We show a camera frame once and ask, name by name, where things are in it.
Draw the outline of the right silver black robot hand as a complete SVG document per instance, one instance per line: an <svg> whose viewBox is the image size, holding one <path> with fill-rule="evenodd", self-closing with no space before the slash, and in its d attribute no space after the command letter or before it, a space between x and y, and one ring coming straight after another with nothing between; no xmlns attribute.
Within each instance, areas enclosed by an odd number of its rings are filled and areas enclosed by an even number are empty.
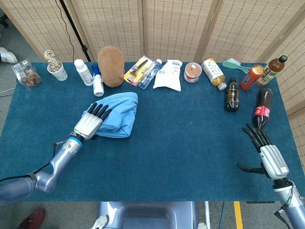
<svg viewBox="0 0 305 229"><path fill-rule="evenodd" d="M293 182L287 178L289 168L278 147L271 143L271 140L264 130L246 124L242 130L250 137L261 159L260 167L246 167L242 164L236 166L247 173L264 174L267 178L273 180L274 189L285 187L293 188Z"/></svg>

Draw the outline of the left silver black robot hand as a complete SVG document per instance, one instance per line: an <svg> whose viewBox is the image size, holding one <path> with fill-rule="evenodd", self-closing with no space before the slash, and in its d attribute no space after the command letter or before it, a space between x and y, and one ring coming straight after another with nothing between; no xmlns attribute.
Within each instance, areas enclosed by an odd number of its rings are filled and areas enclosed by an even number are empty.
<svg viewBox="0 0 305 229"><path fill-rule="evenodd" d="M79 141L91 139L107 119L112 109L109 105L93 103L75 125L70 137Z"/></svg>

